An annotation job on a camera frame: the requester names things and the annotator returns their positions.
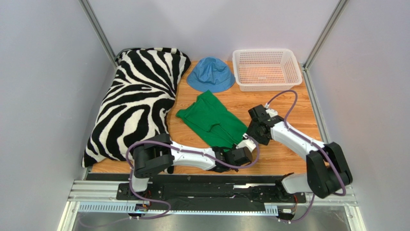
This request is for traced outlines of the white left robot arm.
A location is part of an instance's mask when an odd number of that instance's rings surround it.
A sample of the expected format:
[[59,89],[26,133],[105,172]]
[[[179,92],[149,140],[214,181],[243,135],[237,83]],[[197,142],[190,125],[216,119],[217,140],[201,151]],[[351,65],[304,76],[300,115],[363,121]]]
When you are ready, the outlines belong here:
[[252,156],[257,149],[258,142],[247,134],[231,148],[195,148],[172,141],[169,134],[156,135],[128,147],[125,157],[131,168],[130,186],[136,193],[144,192],[151,177],[163,171],[171,174],[175,166],[217,173],[249,168],[259,159]]

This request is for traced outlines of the green t shirt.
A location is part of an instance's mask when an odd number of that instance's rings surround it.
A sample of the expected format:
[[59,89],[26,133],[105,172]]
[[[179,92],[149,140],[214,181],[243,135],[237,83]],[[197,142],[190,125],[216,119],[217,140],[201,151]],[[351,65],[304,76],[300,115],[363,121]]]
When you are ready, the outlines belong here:
[[247,126],[210,91],[198,95],[188,108],[177,111],[176,117],[211,147],[235,147],[247,131]]

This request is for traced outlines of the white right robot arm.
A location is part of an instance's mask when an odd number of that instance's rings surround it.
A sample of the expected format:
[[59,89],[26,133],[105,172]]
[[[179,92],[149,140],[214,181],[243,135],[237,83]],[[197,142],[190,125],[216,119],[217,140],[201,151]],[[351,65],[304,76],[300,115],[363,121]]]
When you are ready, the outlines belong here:
[[346,186],[352,183],[353,177],[339,144],[309,137],[271,108],[258,105],[248,113],[251,118],[248,135],[262,145],[279,142],[306,162],[305,174],[290,173],[277,181],[284,194],[313,193],[322,199],[331,194],[346,195]]

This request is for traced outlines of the left aluminium frame post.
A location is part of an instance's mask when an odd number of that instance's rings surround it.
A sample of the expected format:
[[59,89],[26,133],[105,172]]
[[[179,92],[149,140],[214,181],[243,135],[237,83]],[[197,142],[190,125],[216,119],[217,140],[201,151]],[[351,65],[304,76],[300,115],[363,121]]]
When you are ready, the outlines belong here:
[[91,23],[91,26],[93,27],[94,32],[96,33],[106,55],[108,56],[108,59],[110,60],[111,64],[114,67],[117,67],[118,63],[115,61],[116,54],[114,53],[114,50],[111,44],[109,43],[109,40],[98,20],[97,15],[95,14],[93,10],[93,7],[90,1],[89,0],[79,0],[79,3],[85,15],[87,16],[89,22]]

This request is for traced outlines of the white plastic basket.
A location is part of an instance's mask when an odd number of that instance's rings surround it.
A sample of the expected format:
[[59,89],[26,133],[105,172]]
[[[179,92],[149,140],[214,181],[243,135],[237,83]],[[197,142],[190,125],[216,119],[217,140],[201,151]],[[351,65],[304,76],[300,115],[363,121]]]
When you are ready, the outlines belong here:
[[289,49],[242,49],[232,53],[235,81],[248,91],[284,91],[303,82],[299,63]]

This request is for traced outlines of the zebra striped pillow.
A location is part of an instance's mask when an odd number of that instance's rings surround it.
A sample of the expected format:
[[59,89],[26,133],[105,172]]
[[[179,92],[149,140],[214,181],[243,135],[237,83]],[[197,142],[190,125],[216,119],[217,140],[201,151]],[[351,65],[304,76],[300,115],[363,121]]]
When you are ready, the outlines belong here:
[[132,144],[168,133],[167,115],[191,65],[188,55],[176,48],[126,49],[116,62],[84,149],[84,168],[105,159],[131,160],[127,150]]

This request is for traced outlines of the blue bucket hat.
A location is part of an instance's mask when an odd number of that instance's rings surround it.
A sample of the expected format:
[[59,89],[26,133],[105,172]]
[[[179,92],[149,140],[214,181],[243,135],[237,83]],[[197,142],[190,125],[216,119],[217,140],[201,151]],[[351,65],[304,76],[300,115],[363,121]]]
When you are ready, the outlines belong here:
[[200,92],[218,93],[231,88],[235,83],[235,77],[225,62],[208,56],[201,59],[193,68],[187,77],[187,83]]

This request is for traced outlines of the aluminium frame post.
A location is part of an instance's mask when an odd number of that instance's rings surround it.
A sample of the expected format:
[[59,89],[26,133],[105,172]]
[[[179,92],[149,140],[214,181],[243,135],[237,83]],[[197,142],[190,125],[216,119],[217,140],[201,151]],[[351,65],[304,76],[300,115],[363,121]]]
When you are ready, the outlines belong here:
[[323,28],[320,36],[318,37],[315,45],[313,46],[311,52],[309,53],[309,56],[308,56],[306,62],[303,65],[303,67],[306,70],[309,69],[312,66],[315,58],[319,54],[321,48],[323,47],[323,45],[326,42],[326,39],[330,35],[332,29],[336,25],[338,19],[342,15],[342,13],[343,13],[345,7],[348,5],[348,3],[349,3],[349,0],[339,0],[338,1],[335,9],[333,10],[330,18],[328,19],[325,27]]
[[91,26],[93,27],[94,32],[96,33],[106,55],[108,56],[108,59],[110,60],[111,64],[114,67],[117,67],[118,63],[115,61],[116,54],[114,53],[114,50],[111,44],[109,43],[109,40],[98,20],[97,15],[95,14],[93,10],[93,7],[90,1],[89,0],[79,0],[79,3],[85,15],[87,16],[89,22],[91,23]]

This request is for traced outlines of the right aluminium frame post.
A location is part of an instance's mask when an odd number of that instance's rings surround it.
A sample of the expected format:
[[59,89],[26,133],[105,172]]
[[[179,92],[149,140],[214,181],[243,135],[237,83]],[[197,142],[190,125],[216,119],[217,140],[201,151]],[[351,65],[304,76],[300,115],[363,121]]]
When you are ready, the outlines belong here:
[[335,9],[333,10],[330,18],[328,19],[325,27],[323,28],[320,36],[318,37],[315,45],[313,46],[311,52],[309,53],[309,56],[308,56],[306,62],[303,65],[303,67],[306,70],[309,69],[312,66],[315,58],[319,54],[321,48],[323,47],[323,45],[326,42],[326,39],[330,35],[332,29],[336,25],[338,19],[342,15],[342,13],[343,13],[345,7],[348,5],[348,3],[349,3],[349,0],[339,0],[338,1]]

